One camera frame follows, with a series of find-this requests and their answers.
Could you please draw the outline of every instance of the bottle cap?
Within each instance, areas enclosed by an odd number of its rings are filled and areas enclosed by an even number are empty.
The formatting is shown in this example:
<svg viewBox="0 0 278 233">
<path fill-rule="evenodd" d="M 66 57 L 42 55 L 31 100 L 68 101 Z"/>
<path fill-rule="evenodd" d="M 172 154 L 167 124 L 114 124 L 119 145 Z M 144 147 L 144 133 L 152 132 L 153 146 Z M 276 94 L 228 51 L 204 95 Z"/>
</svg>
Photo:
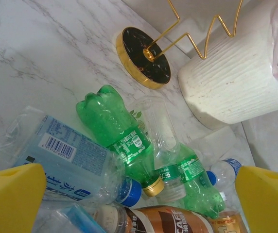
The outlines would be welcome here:
<svg viewBox="0 0 278 233">
<path fill-rule="evenodd" d="M 120 201 L 122 205 L 131 207 L 139 201 L 141 197 L 141 184 L 138 181 L 127 177 L 121 189 L 122 192 L 123 189 L 128 191 L 128 195 Z"/>
<path fill-rule="evenodd" d="M 160 203 L 168 203 L 184 198 L 186 194 L 184 184 L 181 183 L 180 177 L 178 177 L 178 181 L 176 182 L 173 180 L 173 182 L 165 183 L 165 188 L 157 196 L 157 199 Z"/>
<path fill-rule="evenodd" d="M 220 192 L 220 196 L 222 197 L 223 201 L 226 201 L 226 194 L 224 192 Z"/>
<path fill-rule="evenodd" d="M 105 232 L 114 233 L 119 222 L 118 210 L 109 205 L 101 206 L 94 214 L 94 220 L 105 230 Z"/>
<path fill-rule="evenodd" d="M 146 188 L 143 188 L 143 191 L 148 197 L 155 197 L 164 189 L 164 186 L 165 184 L 159 176 L 153 184 L 149 185 Z"/>
<path fill-rule="evenodd" d="M 215 173 L 213 173 L 212 171 L 206 171 L 208 178 L 211 182 L 212 185 L 215 185 L 217 183 L 217 177 L 215 175 Z"/>
</svg>

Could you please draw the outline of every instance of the gold metal frame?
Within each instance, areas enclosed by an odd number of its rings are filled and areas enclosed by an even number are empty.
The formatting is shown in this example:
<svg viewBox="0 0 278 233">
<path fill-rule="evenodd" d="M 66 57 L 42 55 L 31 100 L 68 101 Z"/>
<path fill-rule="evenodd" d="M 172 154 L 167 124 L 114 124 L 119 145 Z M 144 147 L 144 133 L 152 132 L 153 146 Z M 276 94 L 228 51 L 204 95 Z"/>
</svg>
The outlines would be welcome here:
<svg viewBox="0 0 278 233">
<path fill-rule="evenodd" d="M 128 28 L 125 28 L 119 35 L 116 37 L 116 51 L 119 55 L 119 58 L 121 60 L 121 63 L 125 67 L 125 69 L 128 71 L 128 73 L 136 79 L 140 84 L 156 90 L 160 89 L 164 84 L 156 83 L 150 79 L 148 79 L 144 74 L 141 73 L 138 67 L 136 67 L 133 63 L 133 61 L 129 58 L 126 48 L 124 46 L 123 42 L 123 34 Z"/>
<path fill-rule="evenodd" d="M 188 39 L 190 40 L 190 42 L 192 43 L 194 49 L 196 50 L 198 56 L 202 59 L 202 60 L 205 60 L 207 58 L 207 48 L 208 48 L 208 42 L 209 42 L 209 38 L 210 38 L 210 33 L 211 33 L 211 30 L 212 30 L 212 27 L 213 27 L 213 24 L 215 22 L 216 19 L 219 20 L 219 22 L 221 23 L 223 29 L 225 30 L 226 34 L 229 36 L 229 37 L 234 37 L 235 34 L 236 34 L 236 26 L 237 26 L 237 20 L 238 20 L 238 16 L 239 16 L 239 13 L 240 13 L 240 10 L 241 10 L 241 6 L 242 6 L 242 3 L 243 3 L 243 0 L 240 0 L 240 3 L 237 7 L 237 10 L 236 10 L 236 16 L 235 16 L 235 20 L 234 20 L 234 26 L 233 26 L 233 33 L 231 33 L 229 31 L 229 29 L 227 28 L 226 24 L 224 23 L 223 19 L 221 18 L 220 15 L 215 15 L 213 18 L 212 18 L 212 21 L 210 23 L 210 26 L 209 26 L 209 29 L 208 29 L 208 32 L 207 32 L 207 35 L 206 35 L 206 40 L 205 40 L 205 47 L 204 47 L 204 55 L 200 52 L 198 46 L 196 45 L 196 43 L 194 42 L 194 40 L 192 39 L 191 35 L 189 33 L 184 33 L 182 34 L 181 36 L 179 36 L 173 43 L 171 43 L 166 49 L 164 49 L 160 54 L 158 54 L 157 56 L 153 56 L 153 54 L 149 51 L 149 48 L 155 44 L 160 38 L 162 38 L 164 35 L 166 35 L 173 27 L 175 27 L 179 22 L 180 22 L 180 17 L 178 15 L 178 12 L 176 11 L 173 3 L 171 0 L 168 0 L 168 3 L 172 9 L 172 11 L 174 12 L 174 15 L 176 16 L 177 18 L 177 21 L 172 25 L 170 26 L 165 32 L 163 32 L 157 39 L 155 39 L 146 49 L 143 50 L 143 53 L 144 53 L 144 56 L 149 60 L 149 61 L 155 61 L 157 58 L 159 58 L 161 55 L 163 55 L 168 49 L 170 49 L 174 44 L 176 44 L 179 40 L 181 40 L 183 37 L 187 36 Z"/>
</svg>

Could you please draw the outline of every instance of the brown bottle label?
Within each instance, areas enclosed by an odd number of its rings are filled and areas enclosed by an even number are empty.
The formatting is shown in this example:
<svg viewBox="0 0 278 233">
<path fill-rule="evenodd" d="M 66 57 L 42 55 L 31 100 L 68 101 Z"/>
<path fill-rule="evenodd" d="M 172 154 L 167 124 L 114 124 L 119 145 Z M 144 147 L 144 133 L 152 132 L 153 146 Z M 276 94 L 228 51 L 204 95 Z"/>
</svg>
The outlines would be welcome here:
<svg viewBox="0 0 278 233">
<path fill-rule="evenodd" d="M 200 214 L 171 206 L 126 208 L 126 233 L 213 233 Z"/>
<path fill-rule="evenodd" d="M 222 212 L 218 219 L 211 219 L 210 223 L 215 233 L 247 233 L 241 215 L 234 211 Z"/>
</svg>

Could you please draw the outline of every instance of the green bottle label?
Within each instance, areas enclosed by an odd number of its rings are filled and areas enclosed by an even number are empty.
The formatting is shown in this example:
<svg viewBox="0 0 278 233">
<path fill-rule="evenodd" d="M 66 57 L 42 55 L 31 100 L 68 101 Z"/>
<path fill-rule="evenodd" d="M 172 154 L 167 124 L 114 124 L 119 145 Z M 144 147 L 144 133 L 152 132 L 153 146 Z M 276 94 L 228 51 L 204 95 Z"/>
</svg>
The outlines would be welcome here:
<svg viewBox="0 0 278 233">
<path fill-rule="evenodd" d="M 164 181 L 168 181 L 180 176 L 177 165 L 162 167 L 160 169 L 157 169 L 156 172 Z"/>
<path fill-rule="evenodd" d="M 124 138 L 109 146 L 108 149 L 119 154 L 128 164 L 149 147 L 150 141 L 138 127 L 126 130 L 124 135 Z"/>
<path fill-rule="evenodd" d="M 181 176 L 181 182 L 185 183 L 200 175 L 205 169 L 201 161 L 197 158 L 196 155 L 191 156 L 190 158 L 183 160 L 178 164 L 178 169 Z"/>
</svg>

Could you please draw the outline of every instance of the black and gold coaster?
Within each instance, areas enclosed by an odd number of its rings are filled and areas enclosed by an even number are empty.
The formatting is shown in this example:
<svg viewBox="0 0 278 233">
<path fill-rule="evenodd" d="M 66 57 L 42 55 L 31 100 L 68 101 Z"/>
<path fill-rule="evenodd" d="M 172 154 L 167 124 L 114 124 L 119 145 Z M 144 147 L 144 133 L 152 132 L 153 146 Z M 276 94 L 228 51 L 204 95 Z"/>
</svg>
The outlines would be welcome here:
<svg viewBox="0 0 278 233">
<path fill-rule="evenodd" d="M 152 42 L 153 39 L 143 31 L 128 27 L 117 37 L 116 50 L 122 64 L 134 79 L 150 89 L 159 89 L 169 82 L 171 71 L 164 54 L 154 61 L 144 54 L 144 49 Z M 149 52 L 156 57 L 162 50 L 155 43 Z"/>
</svg>

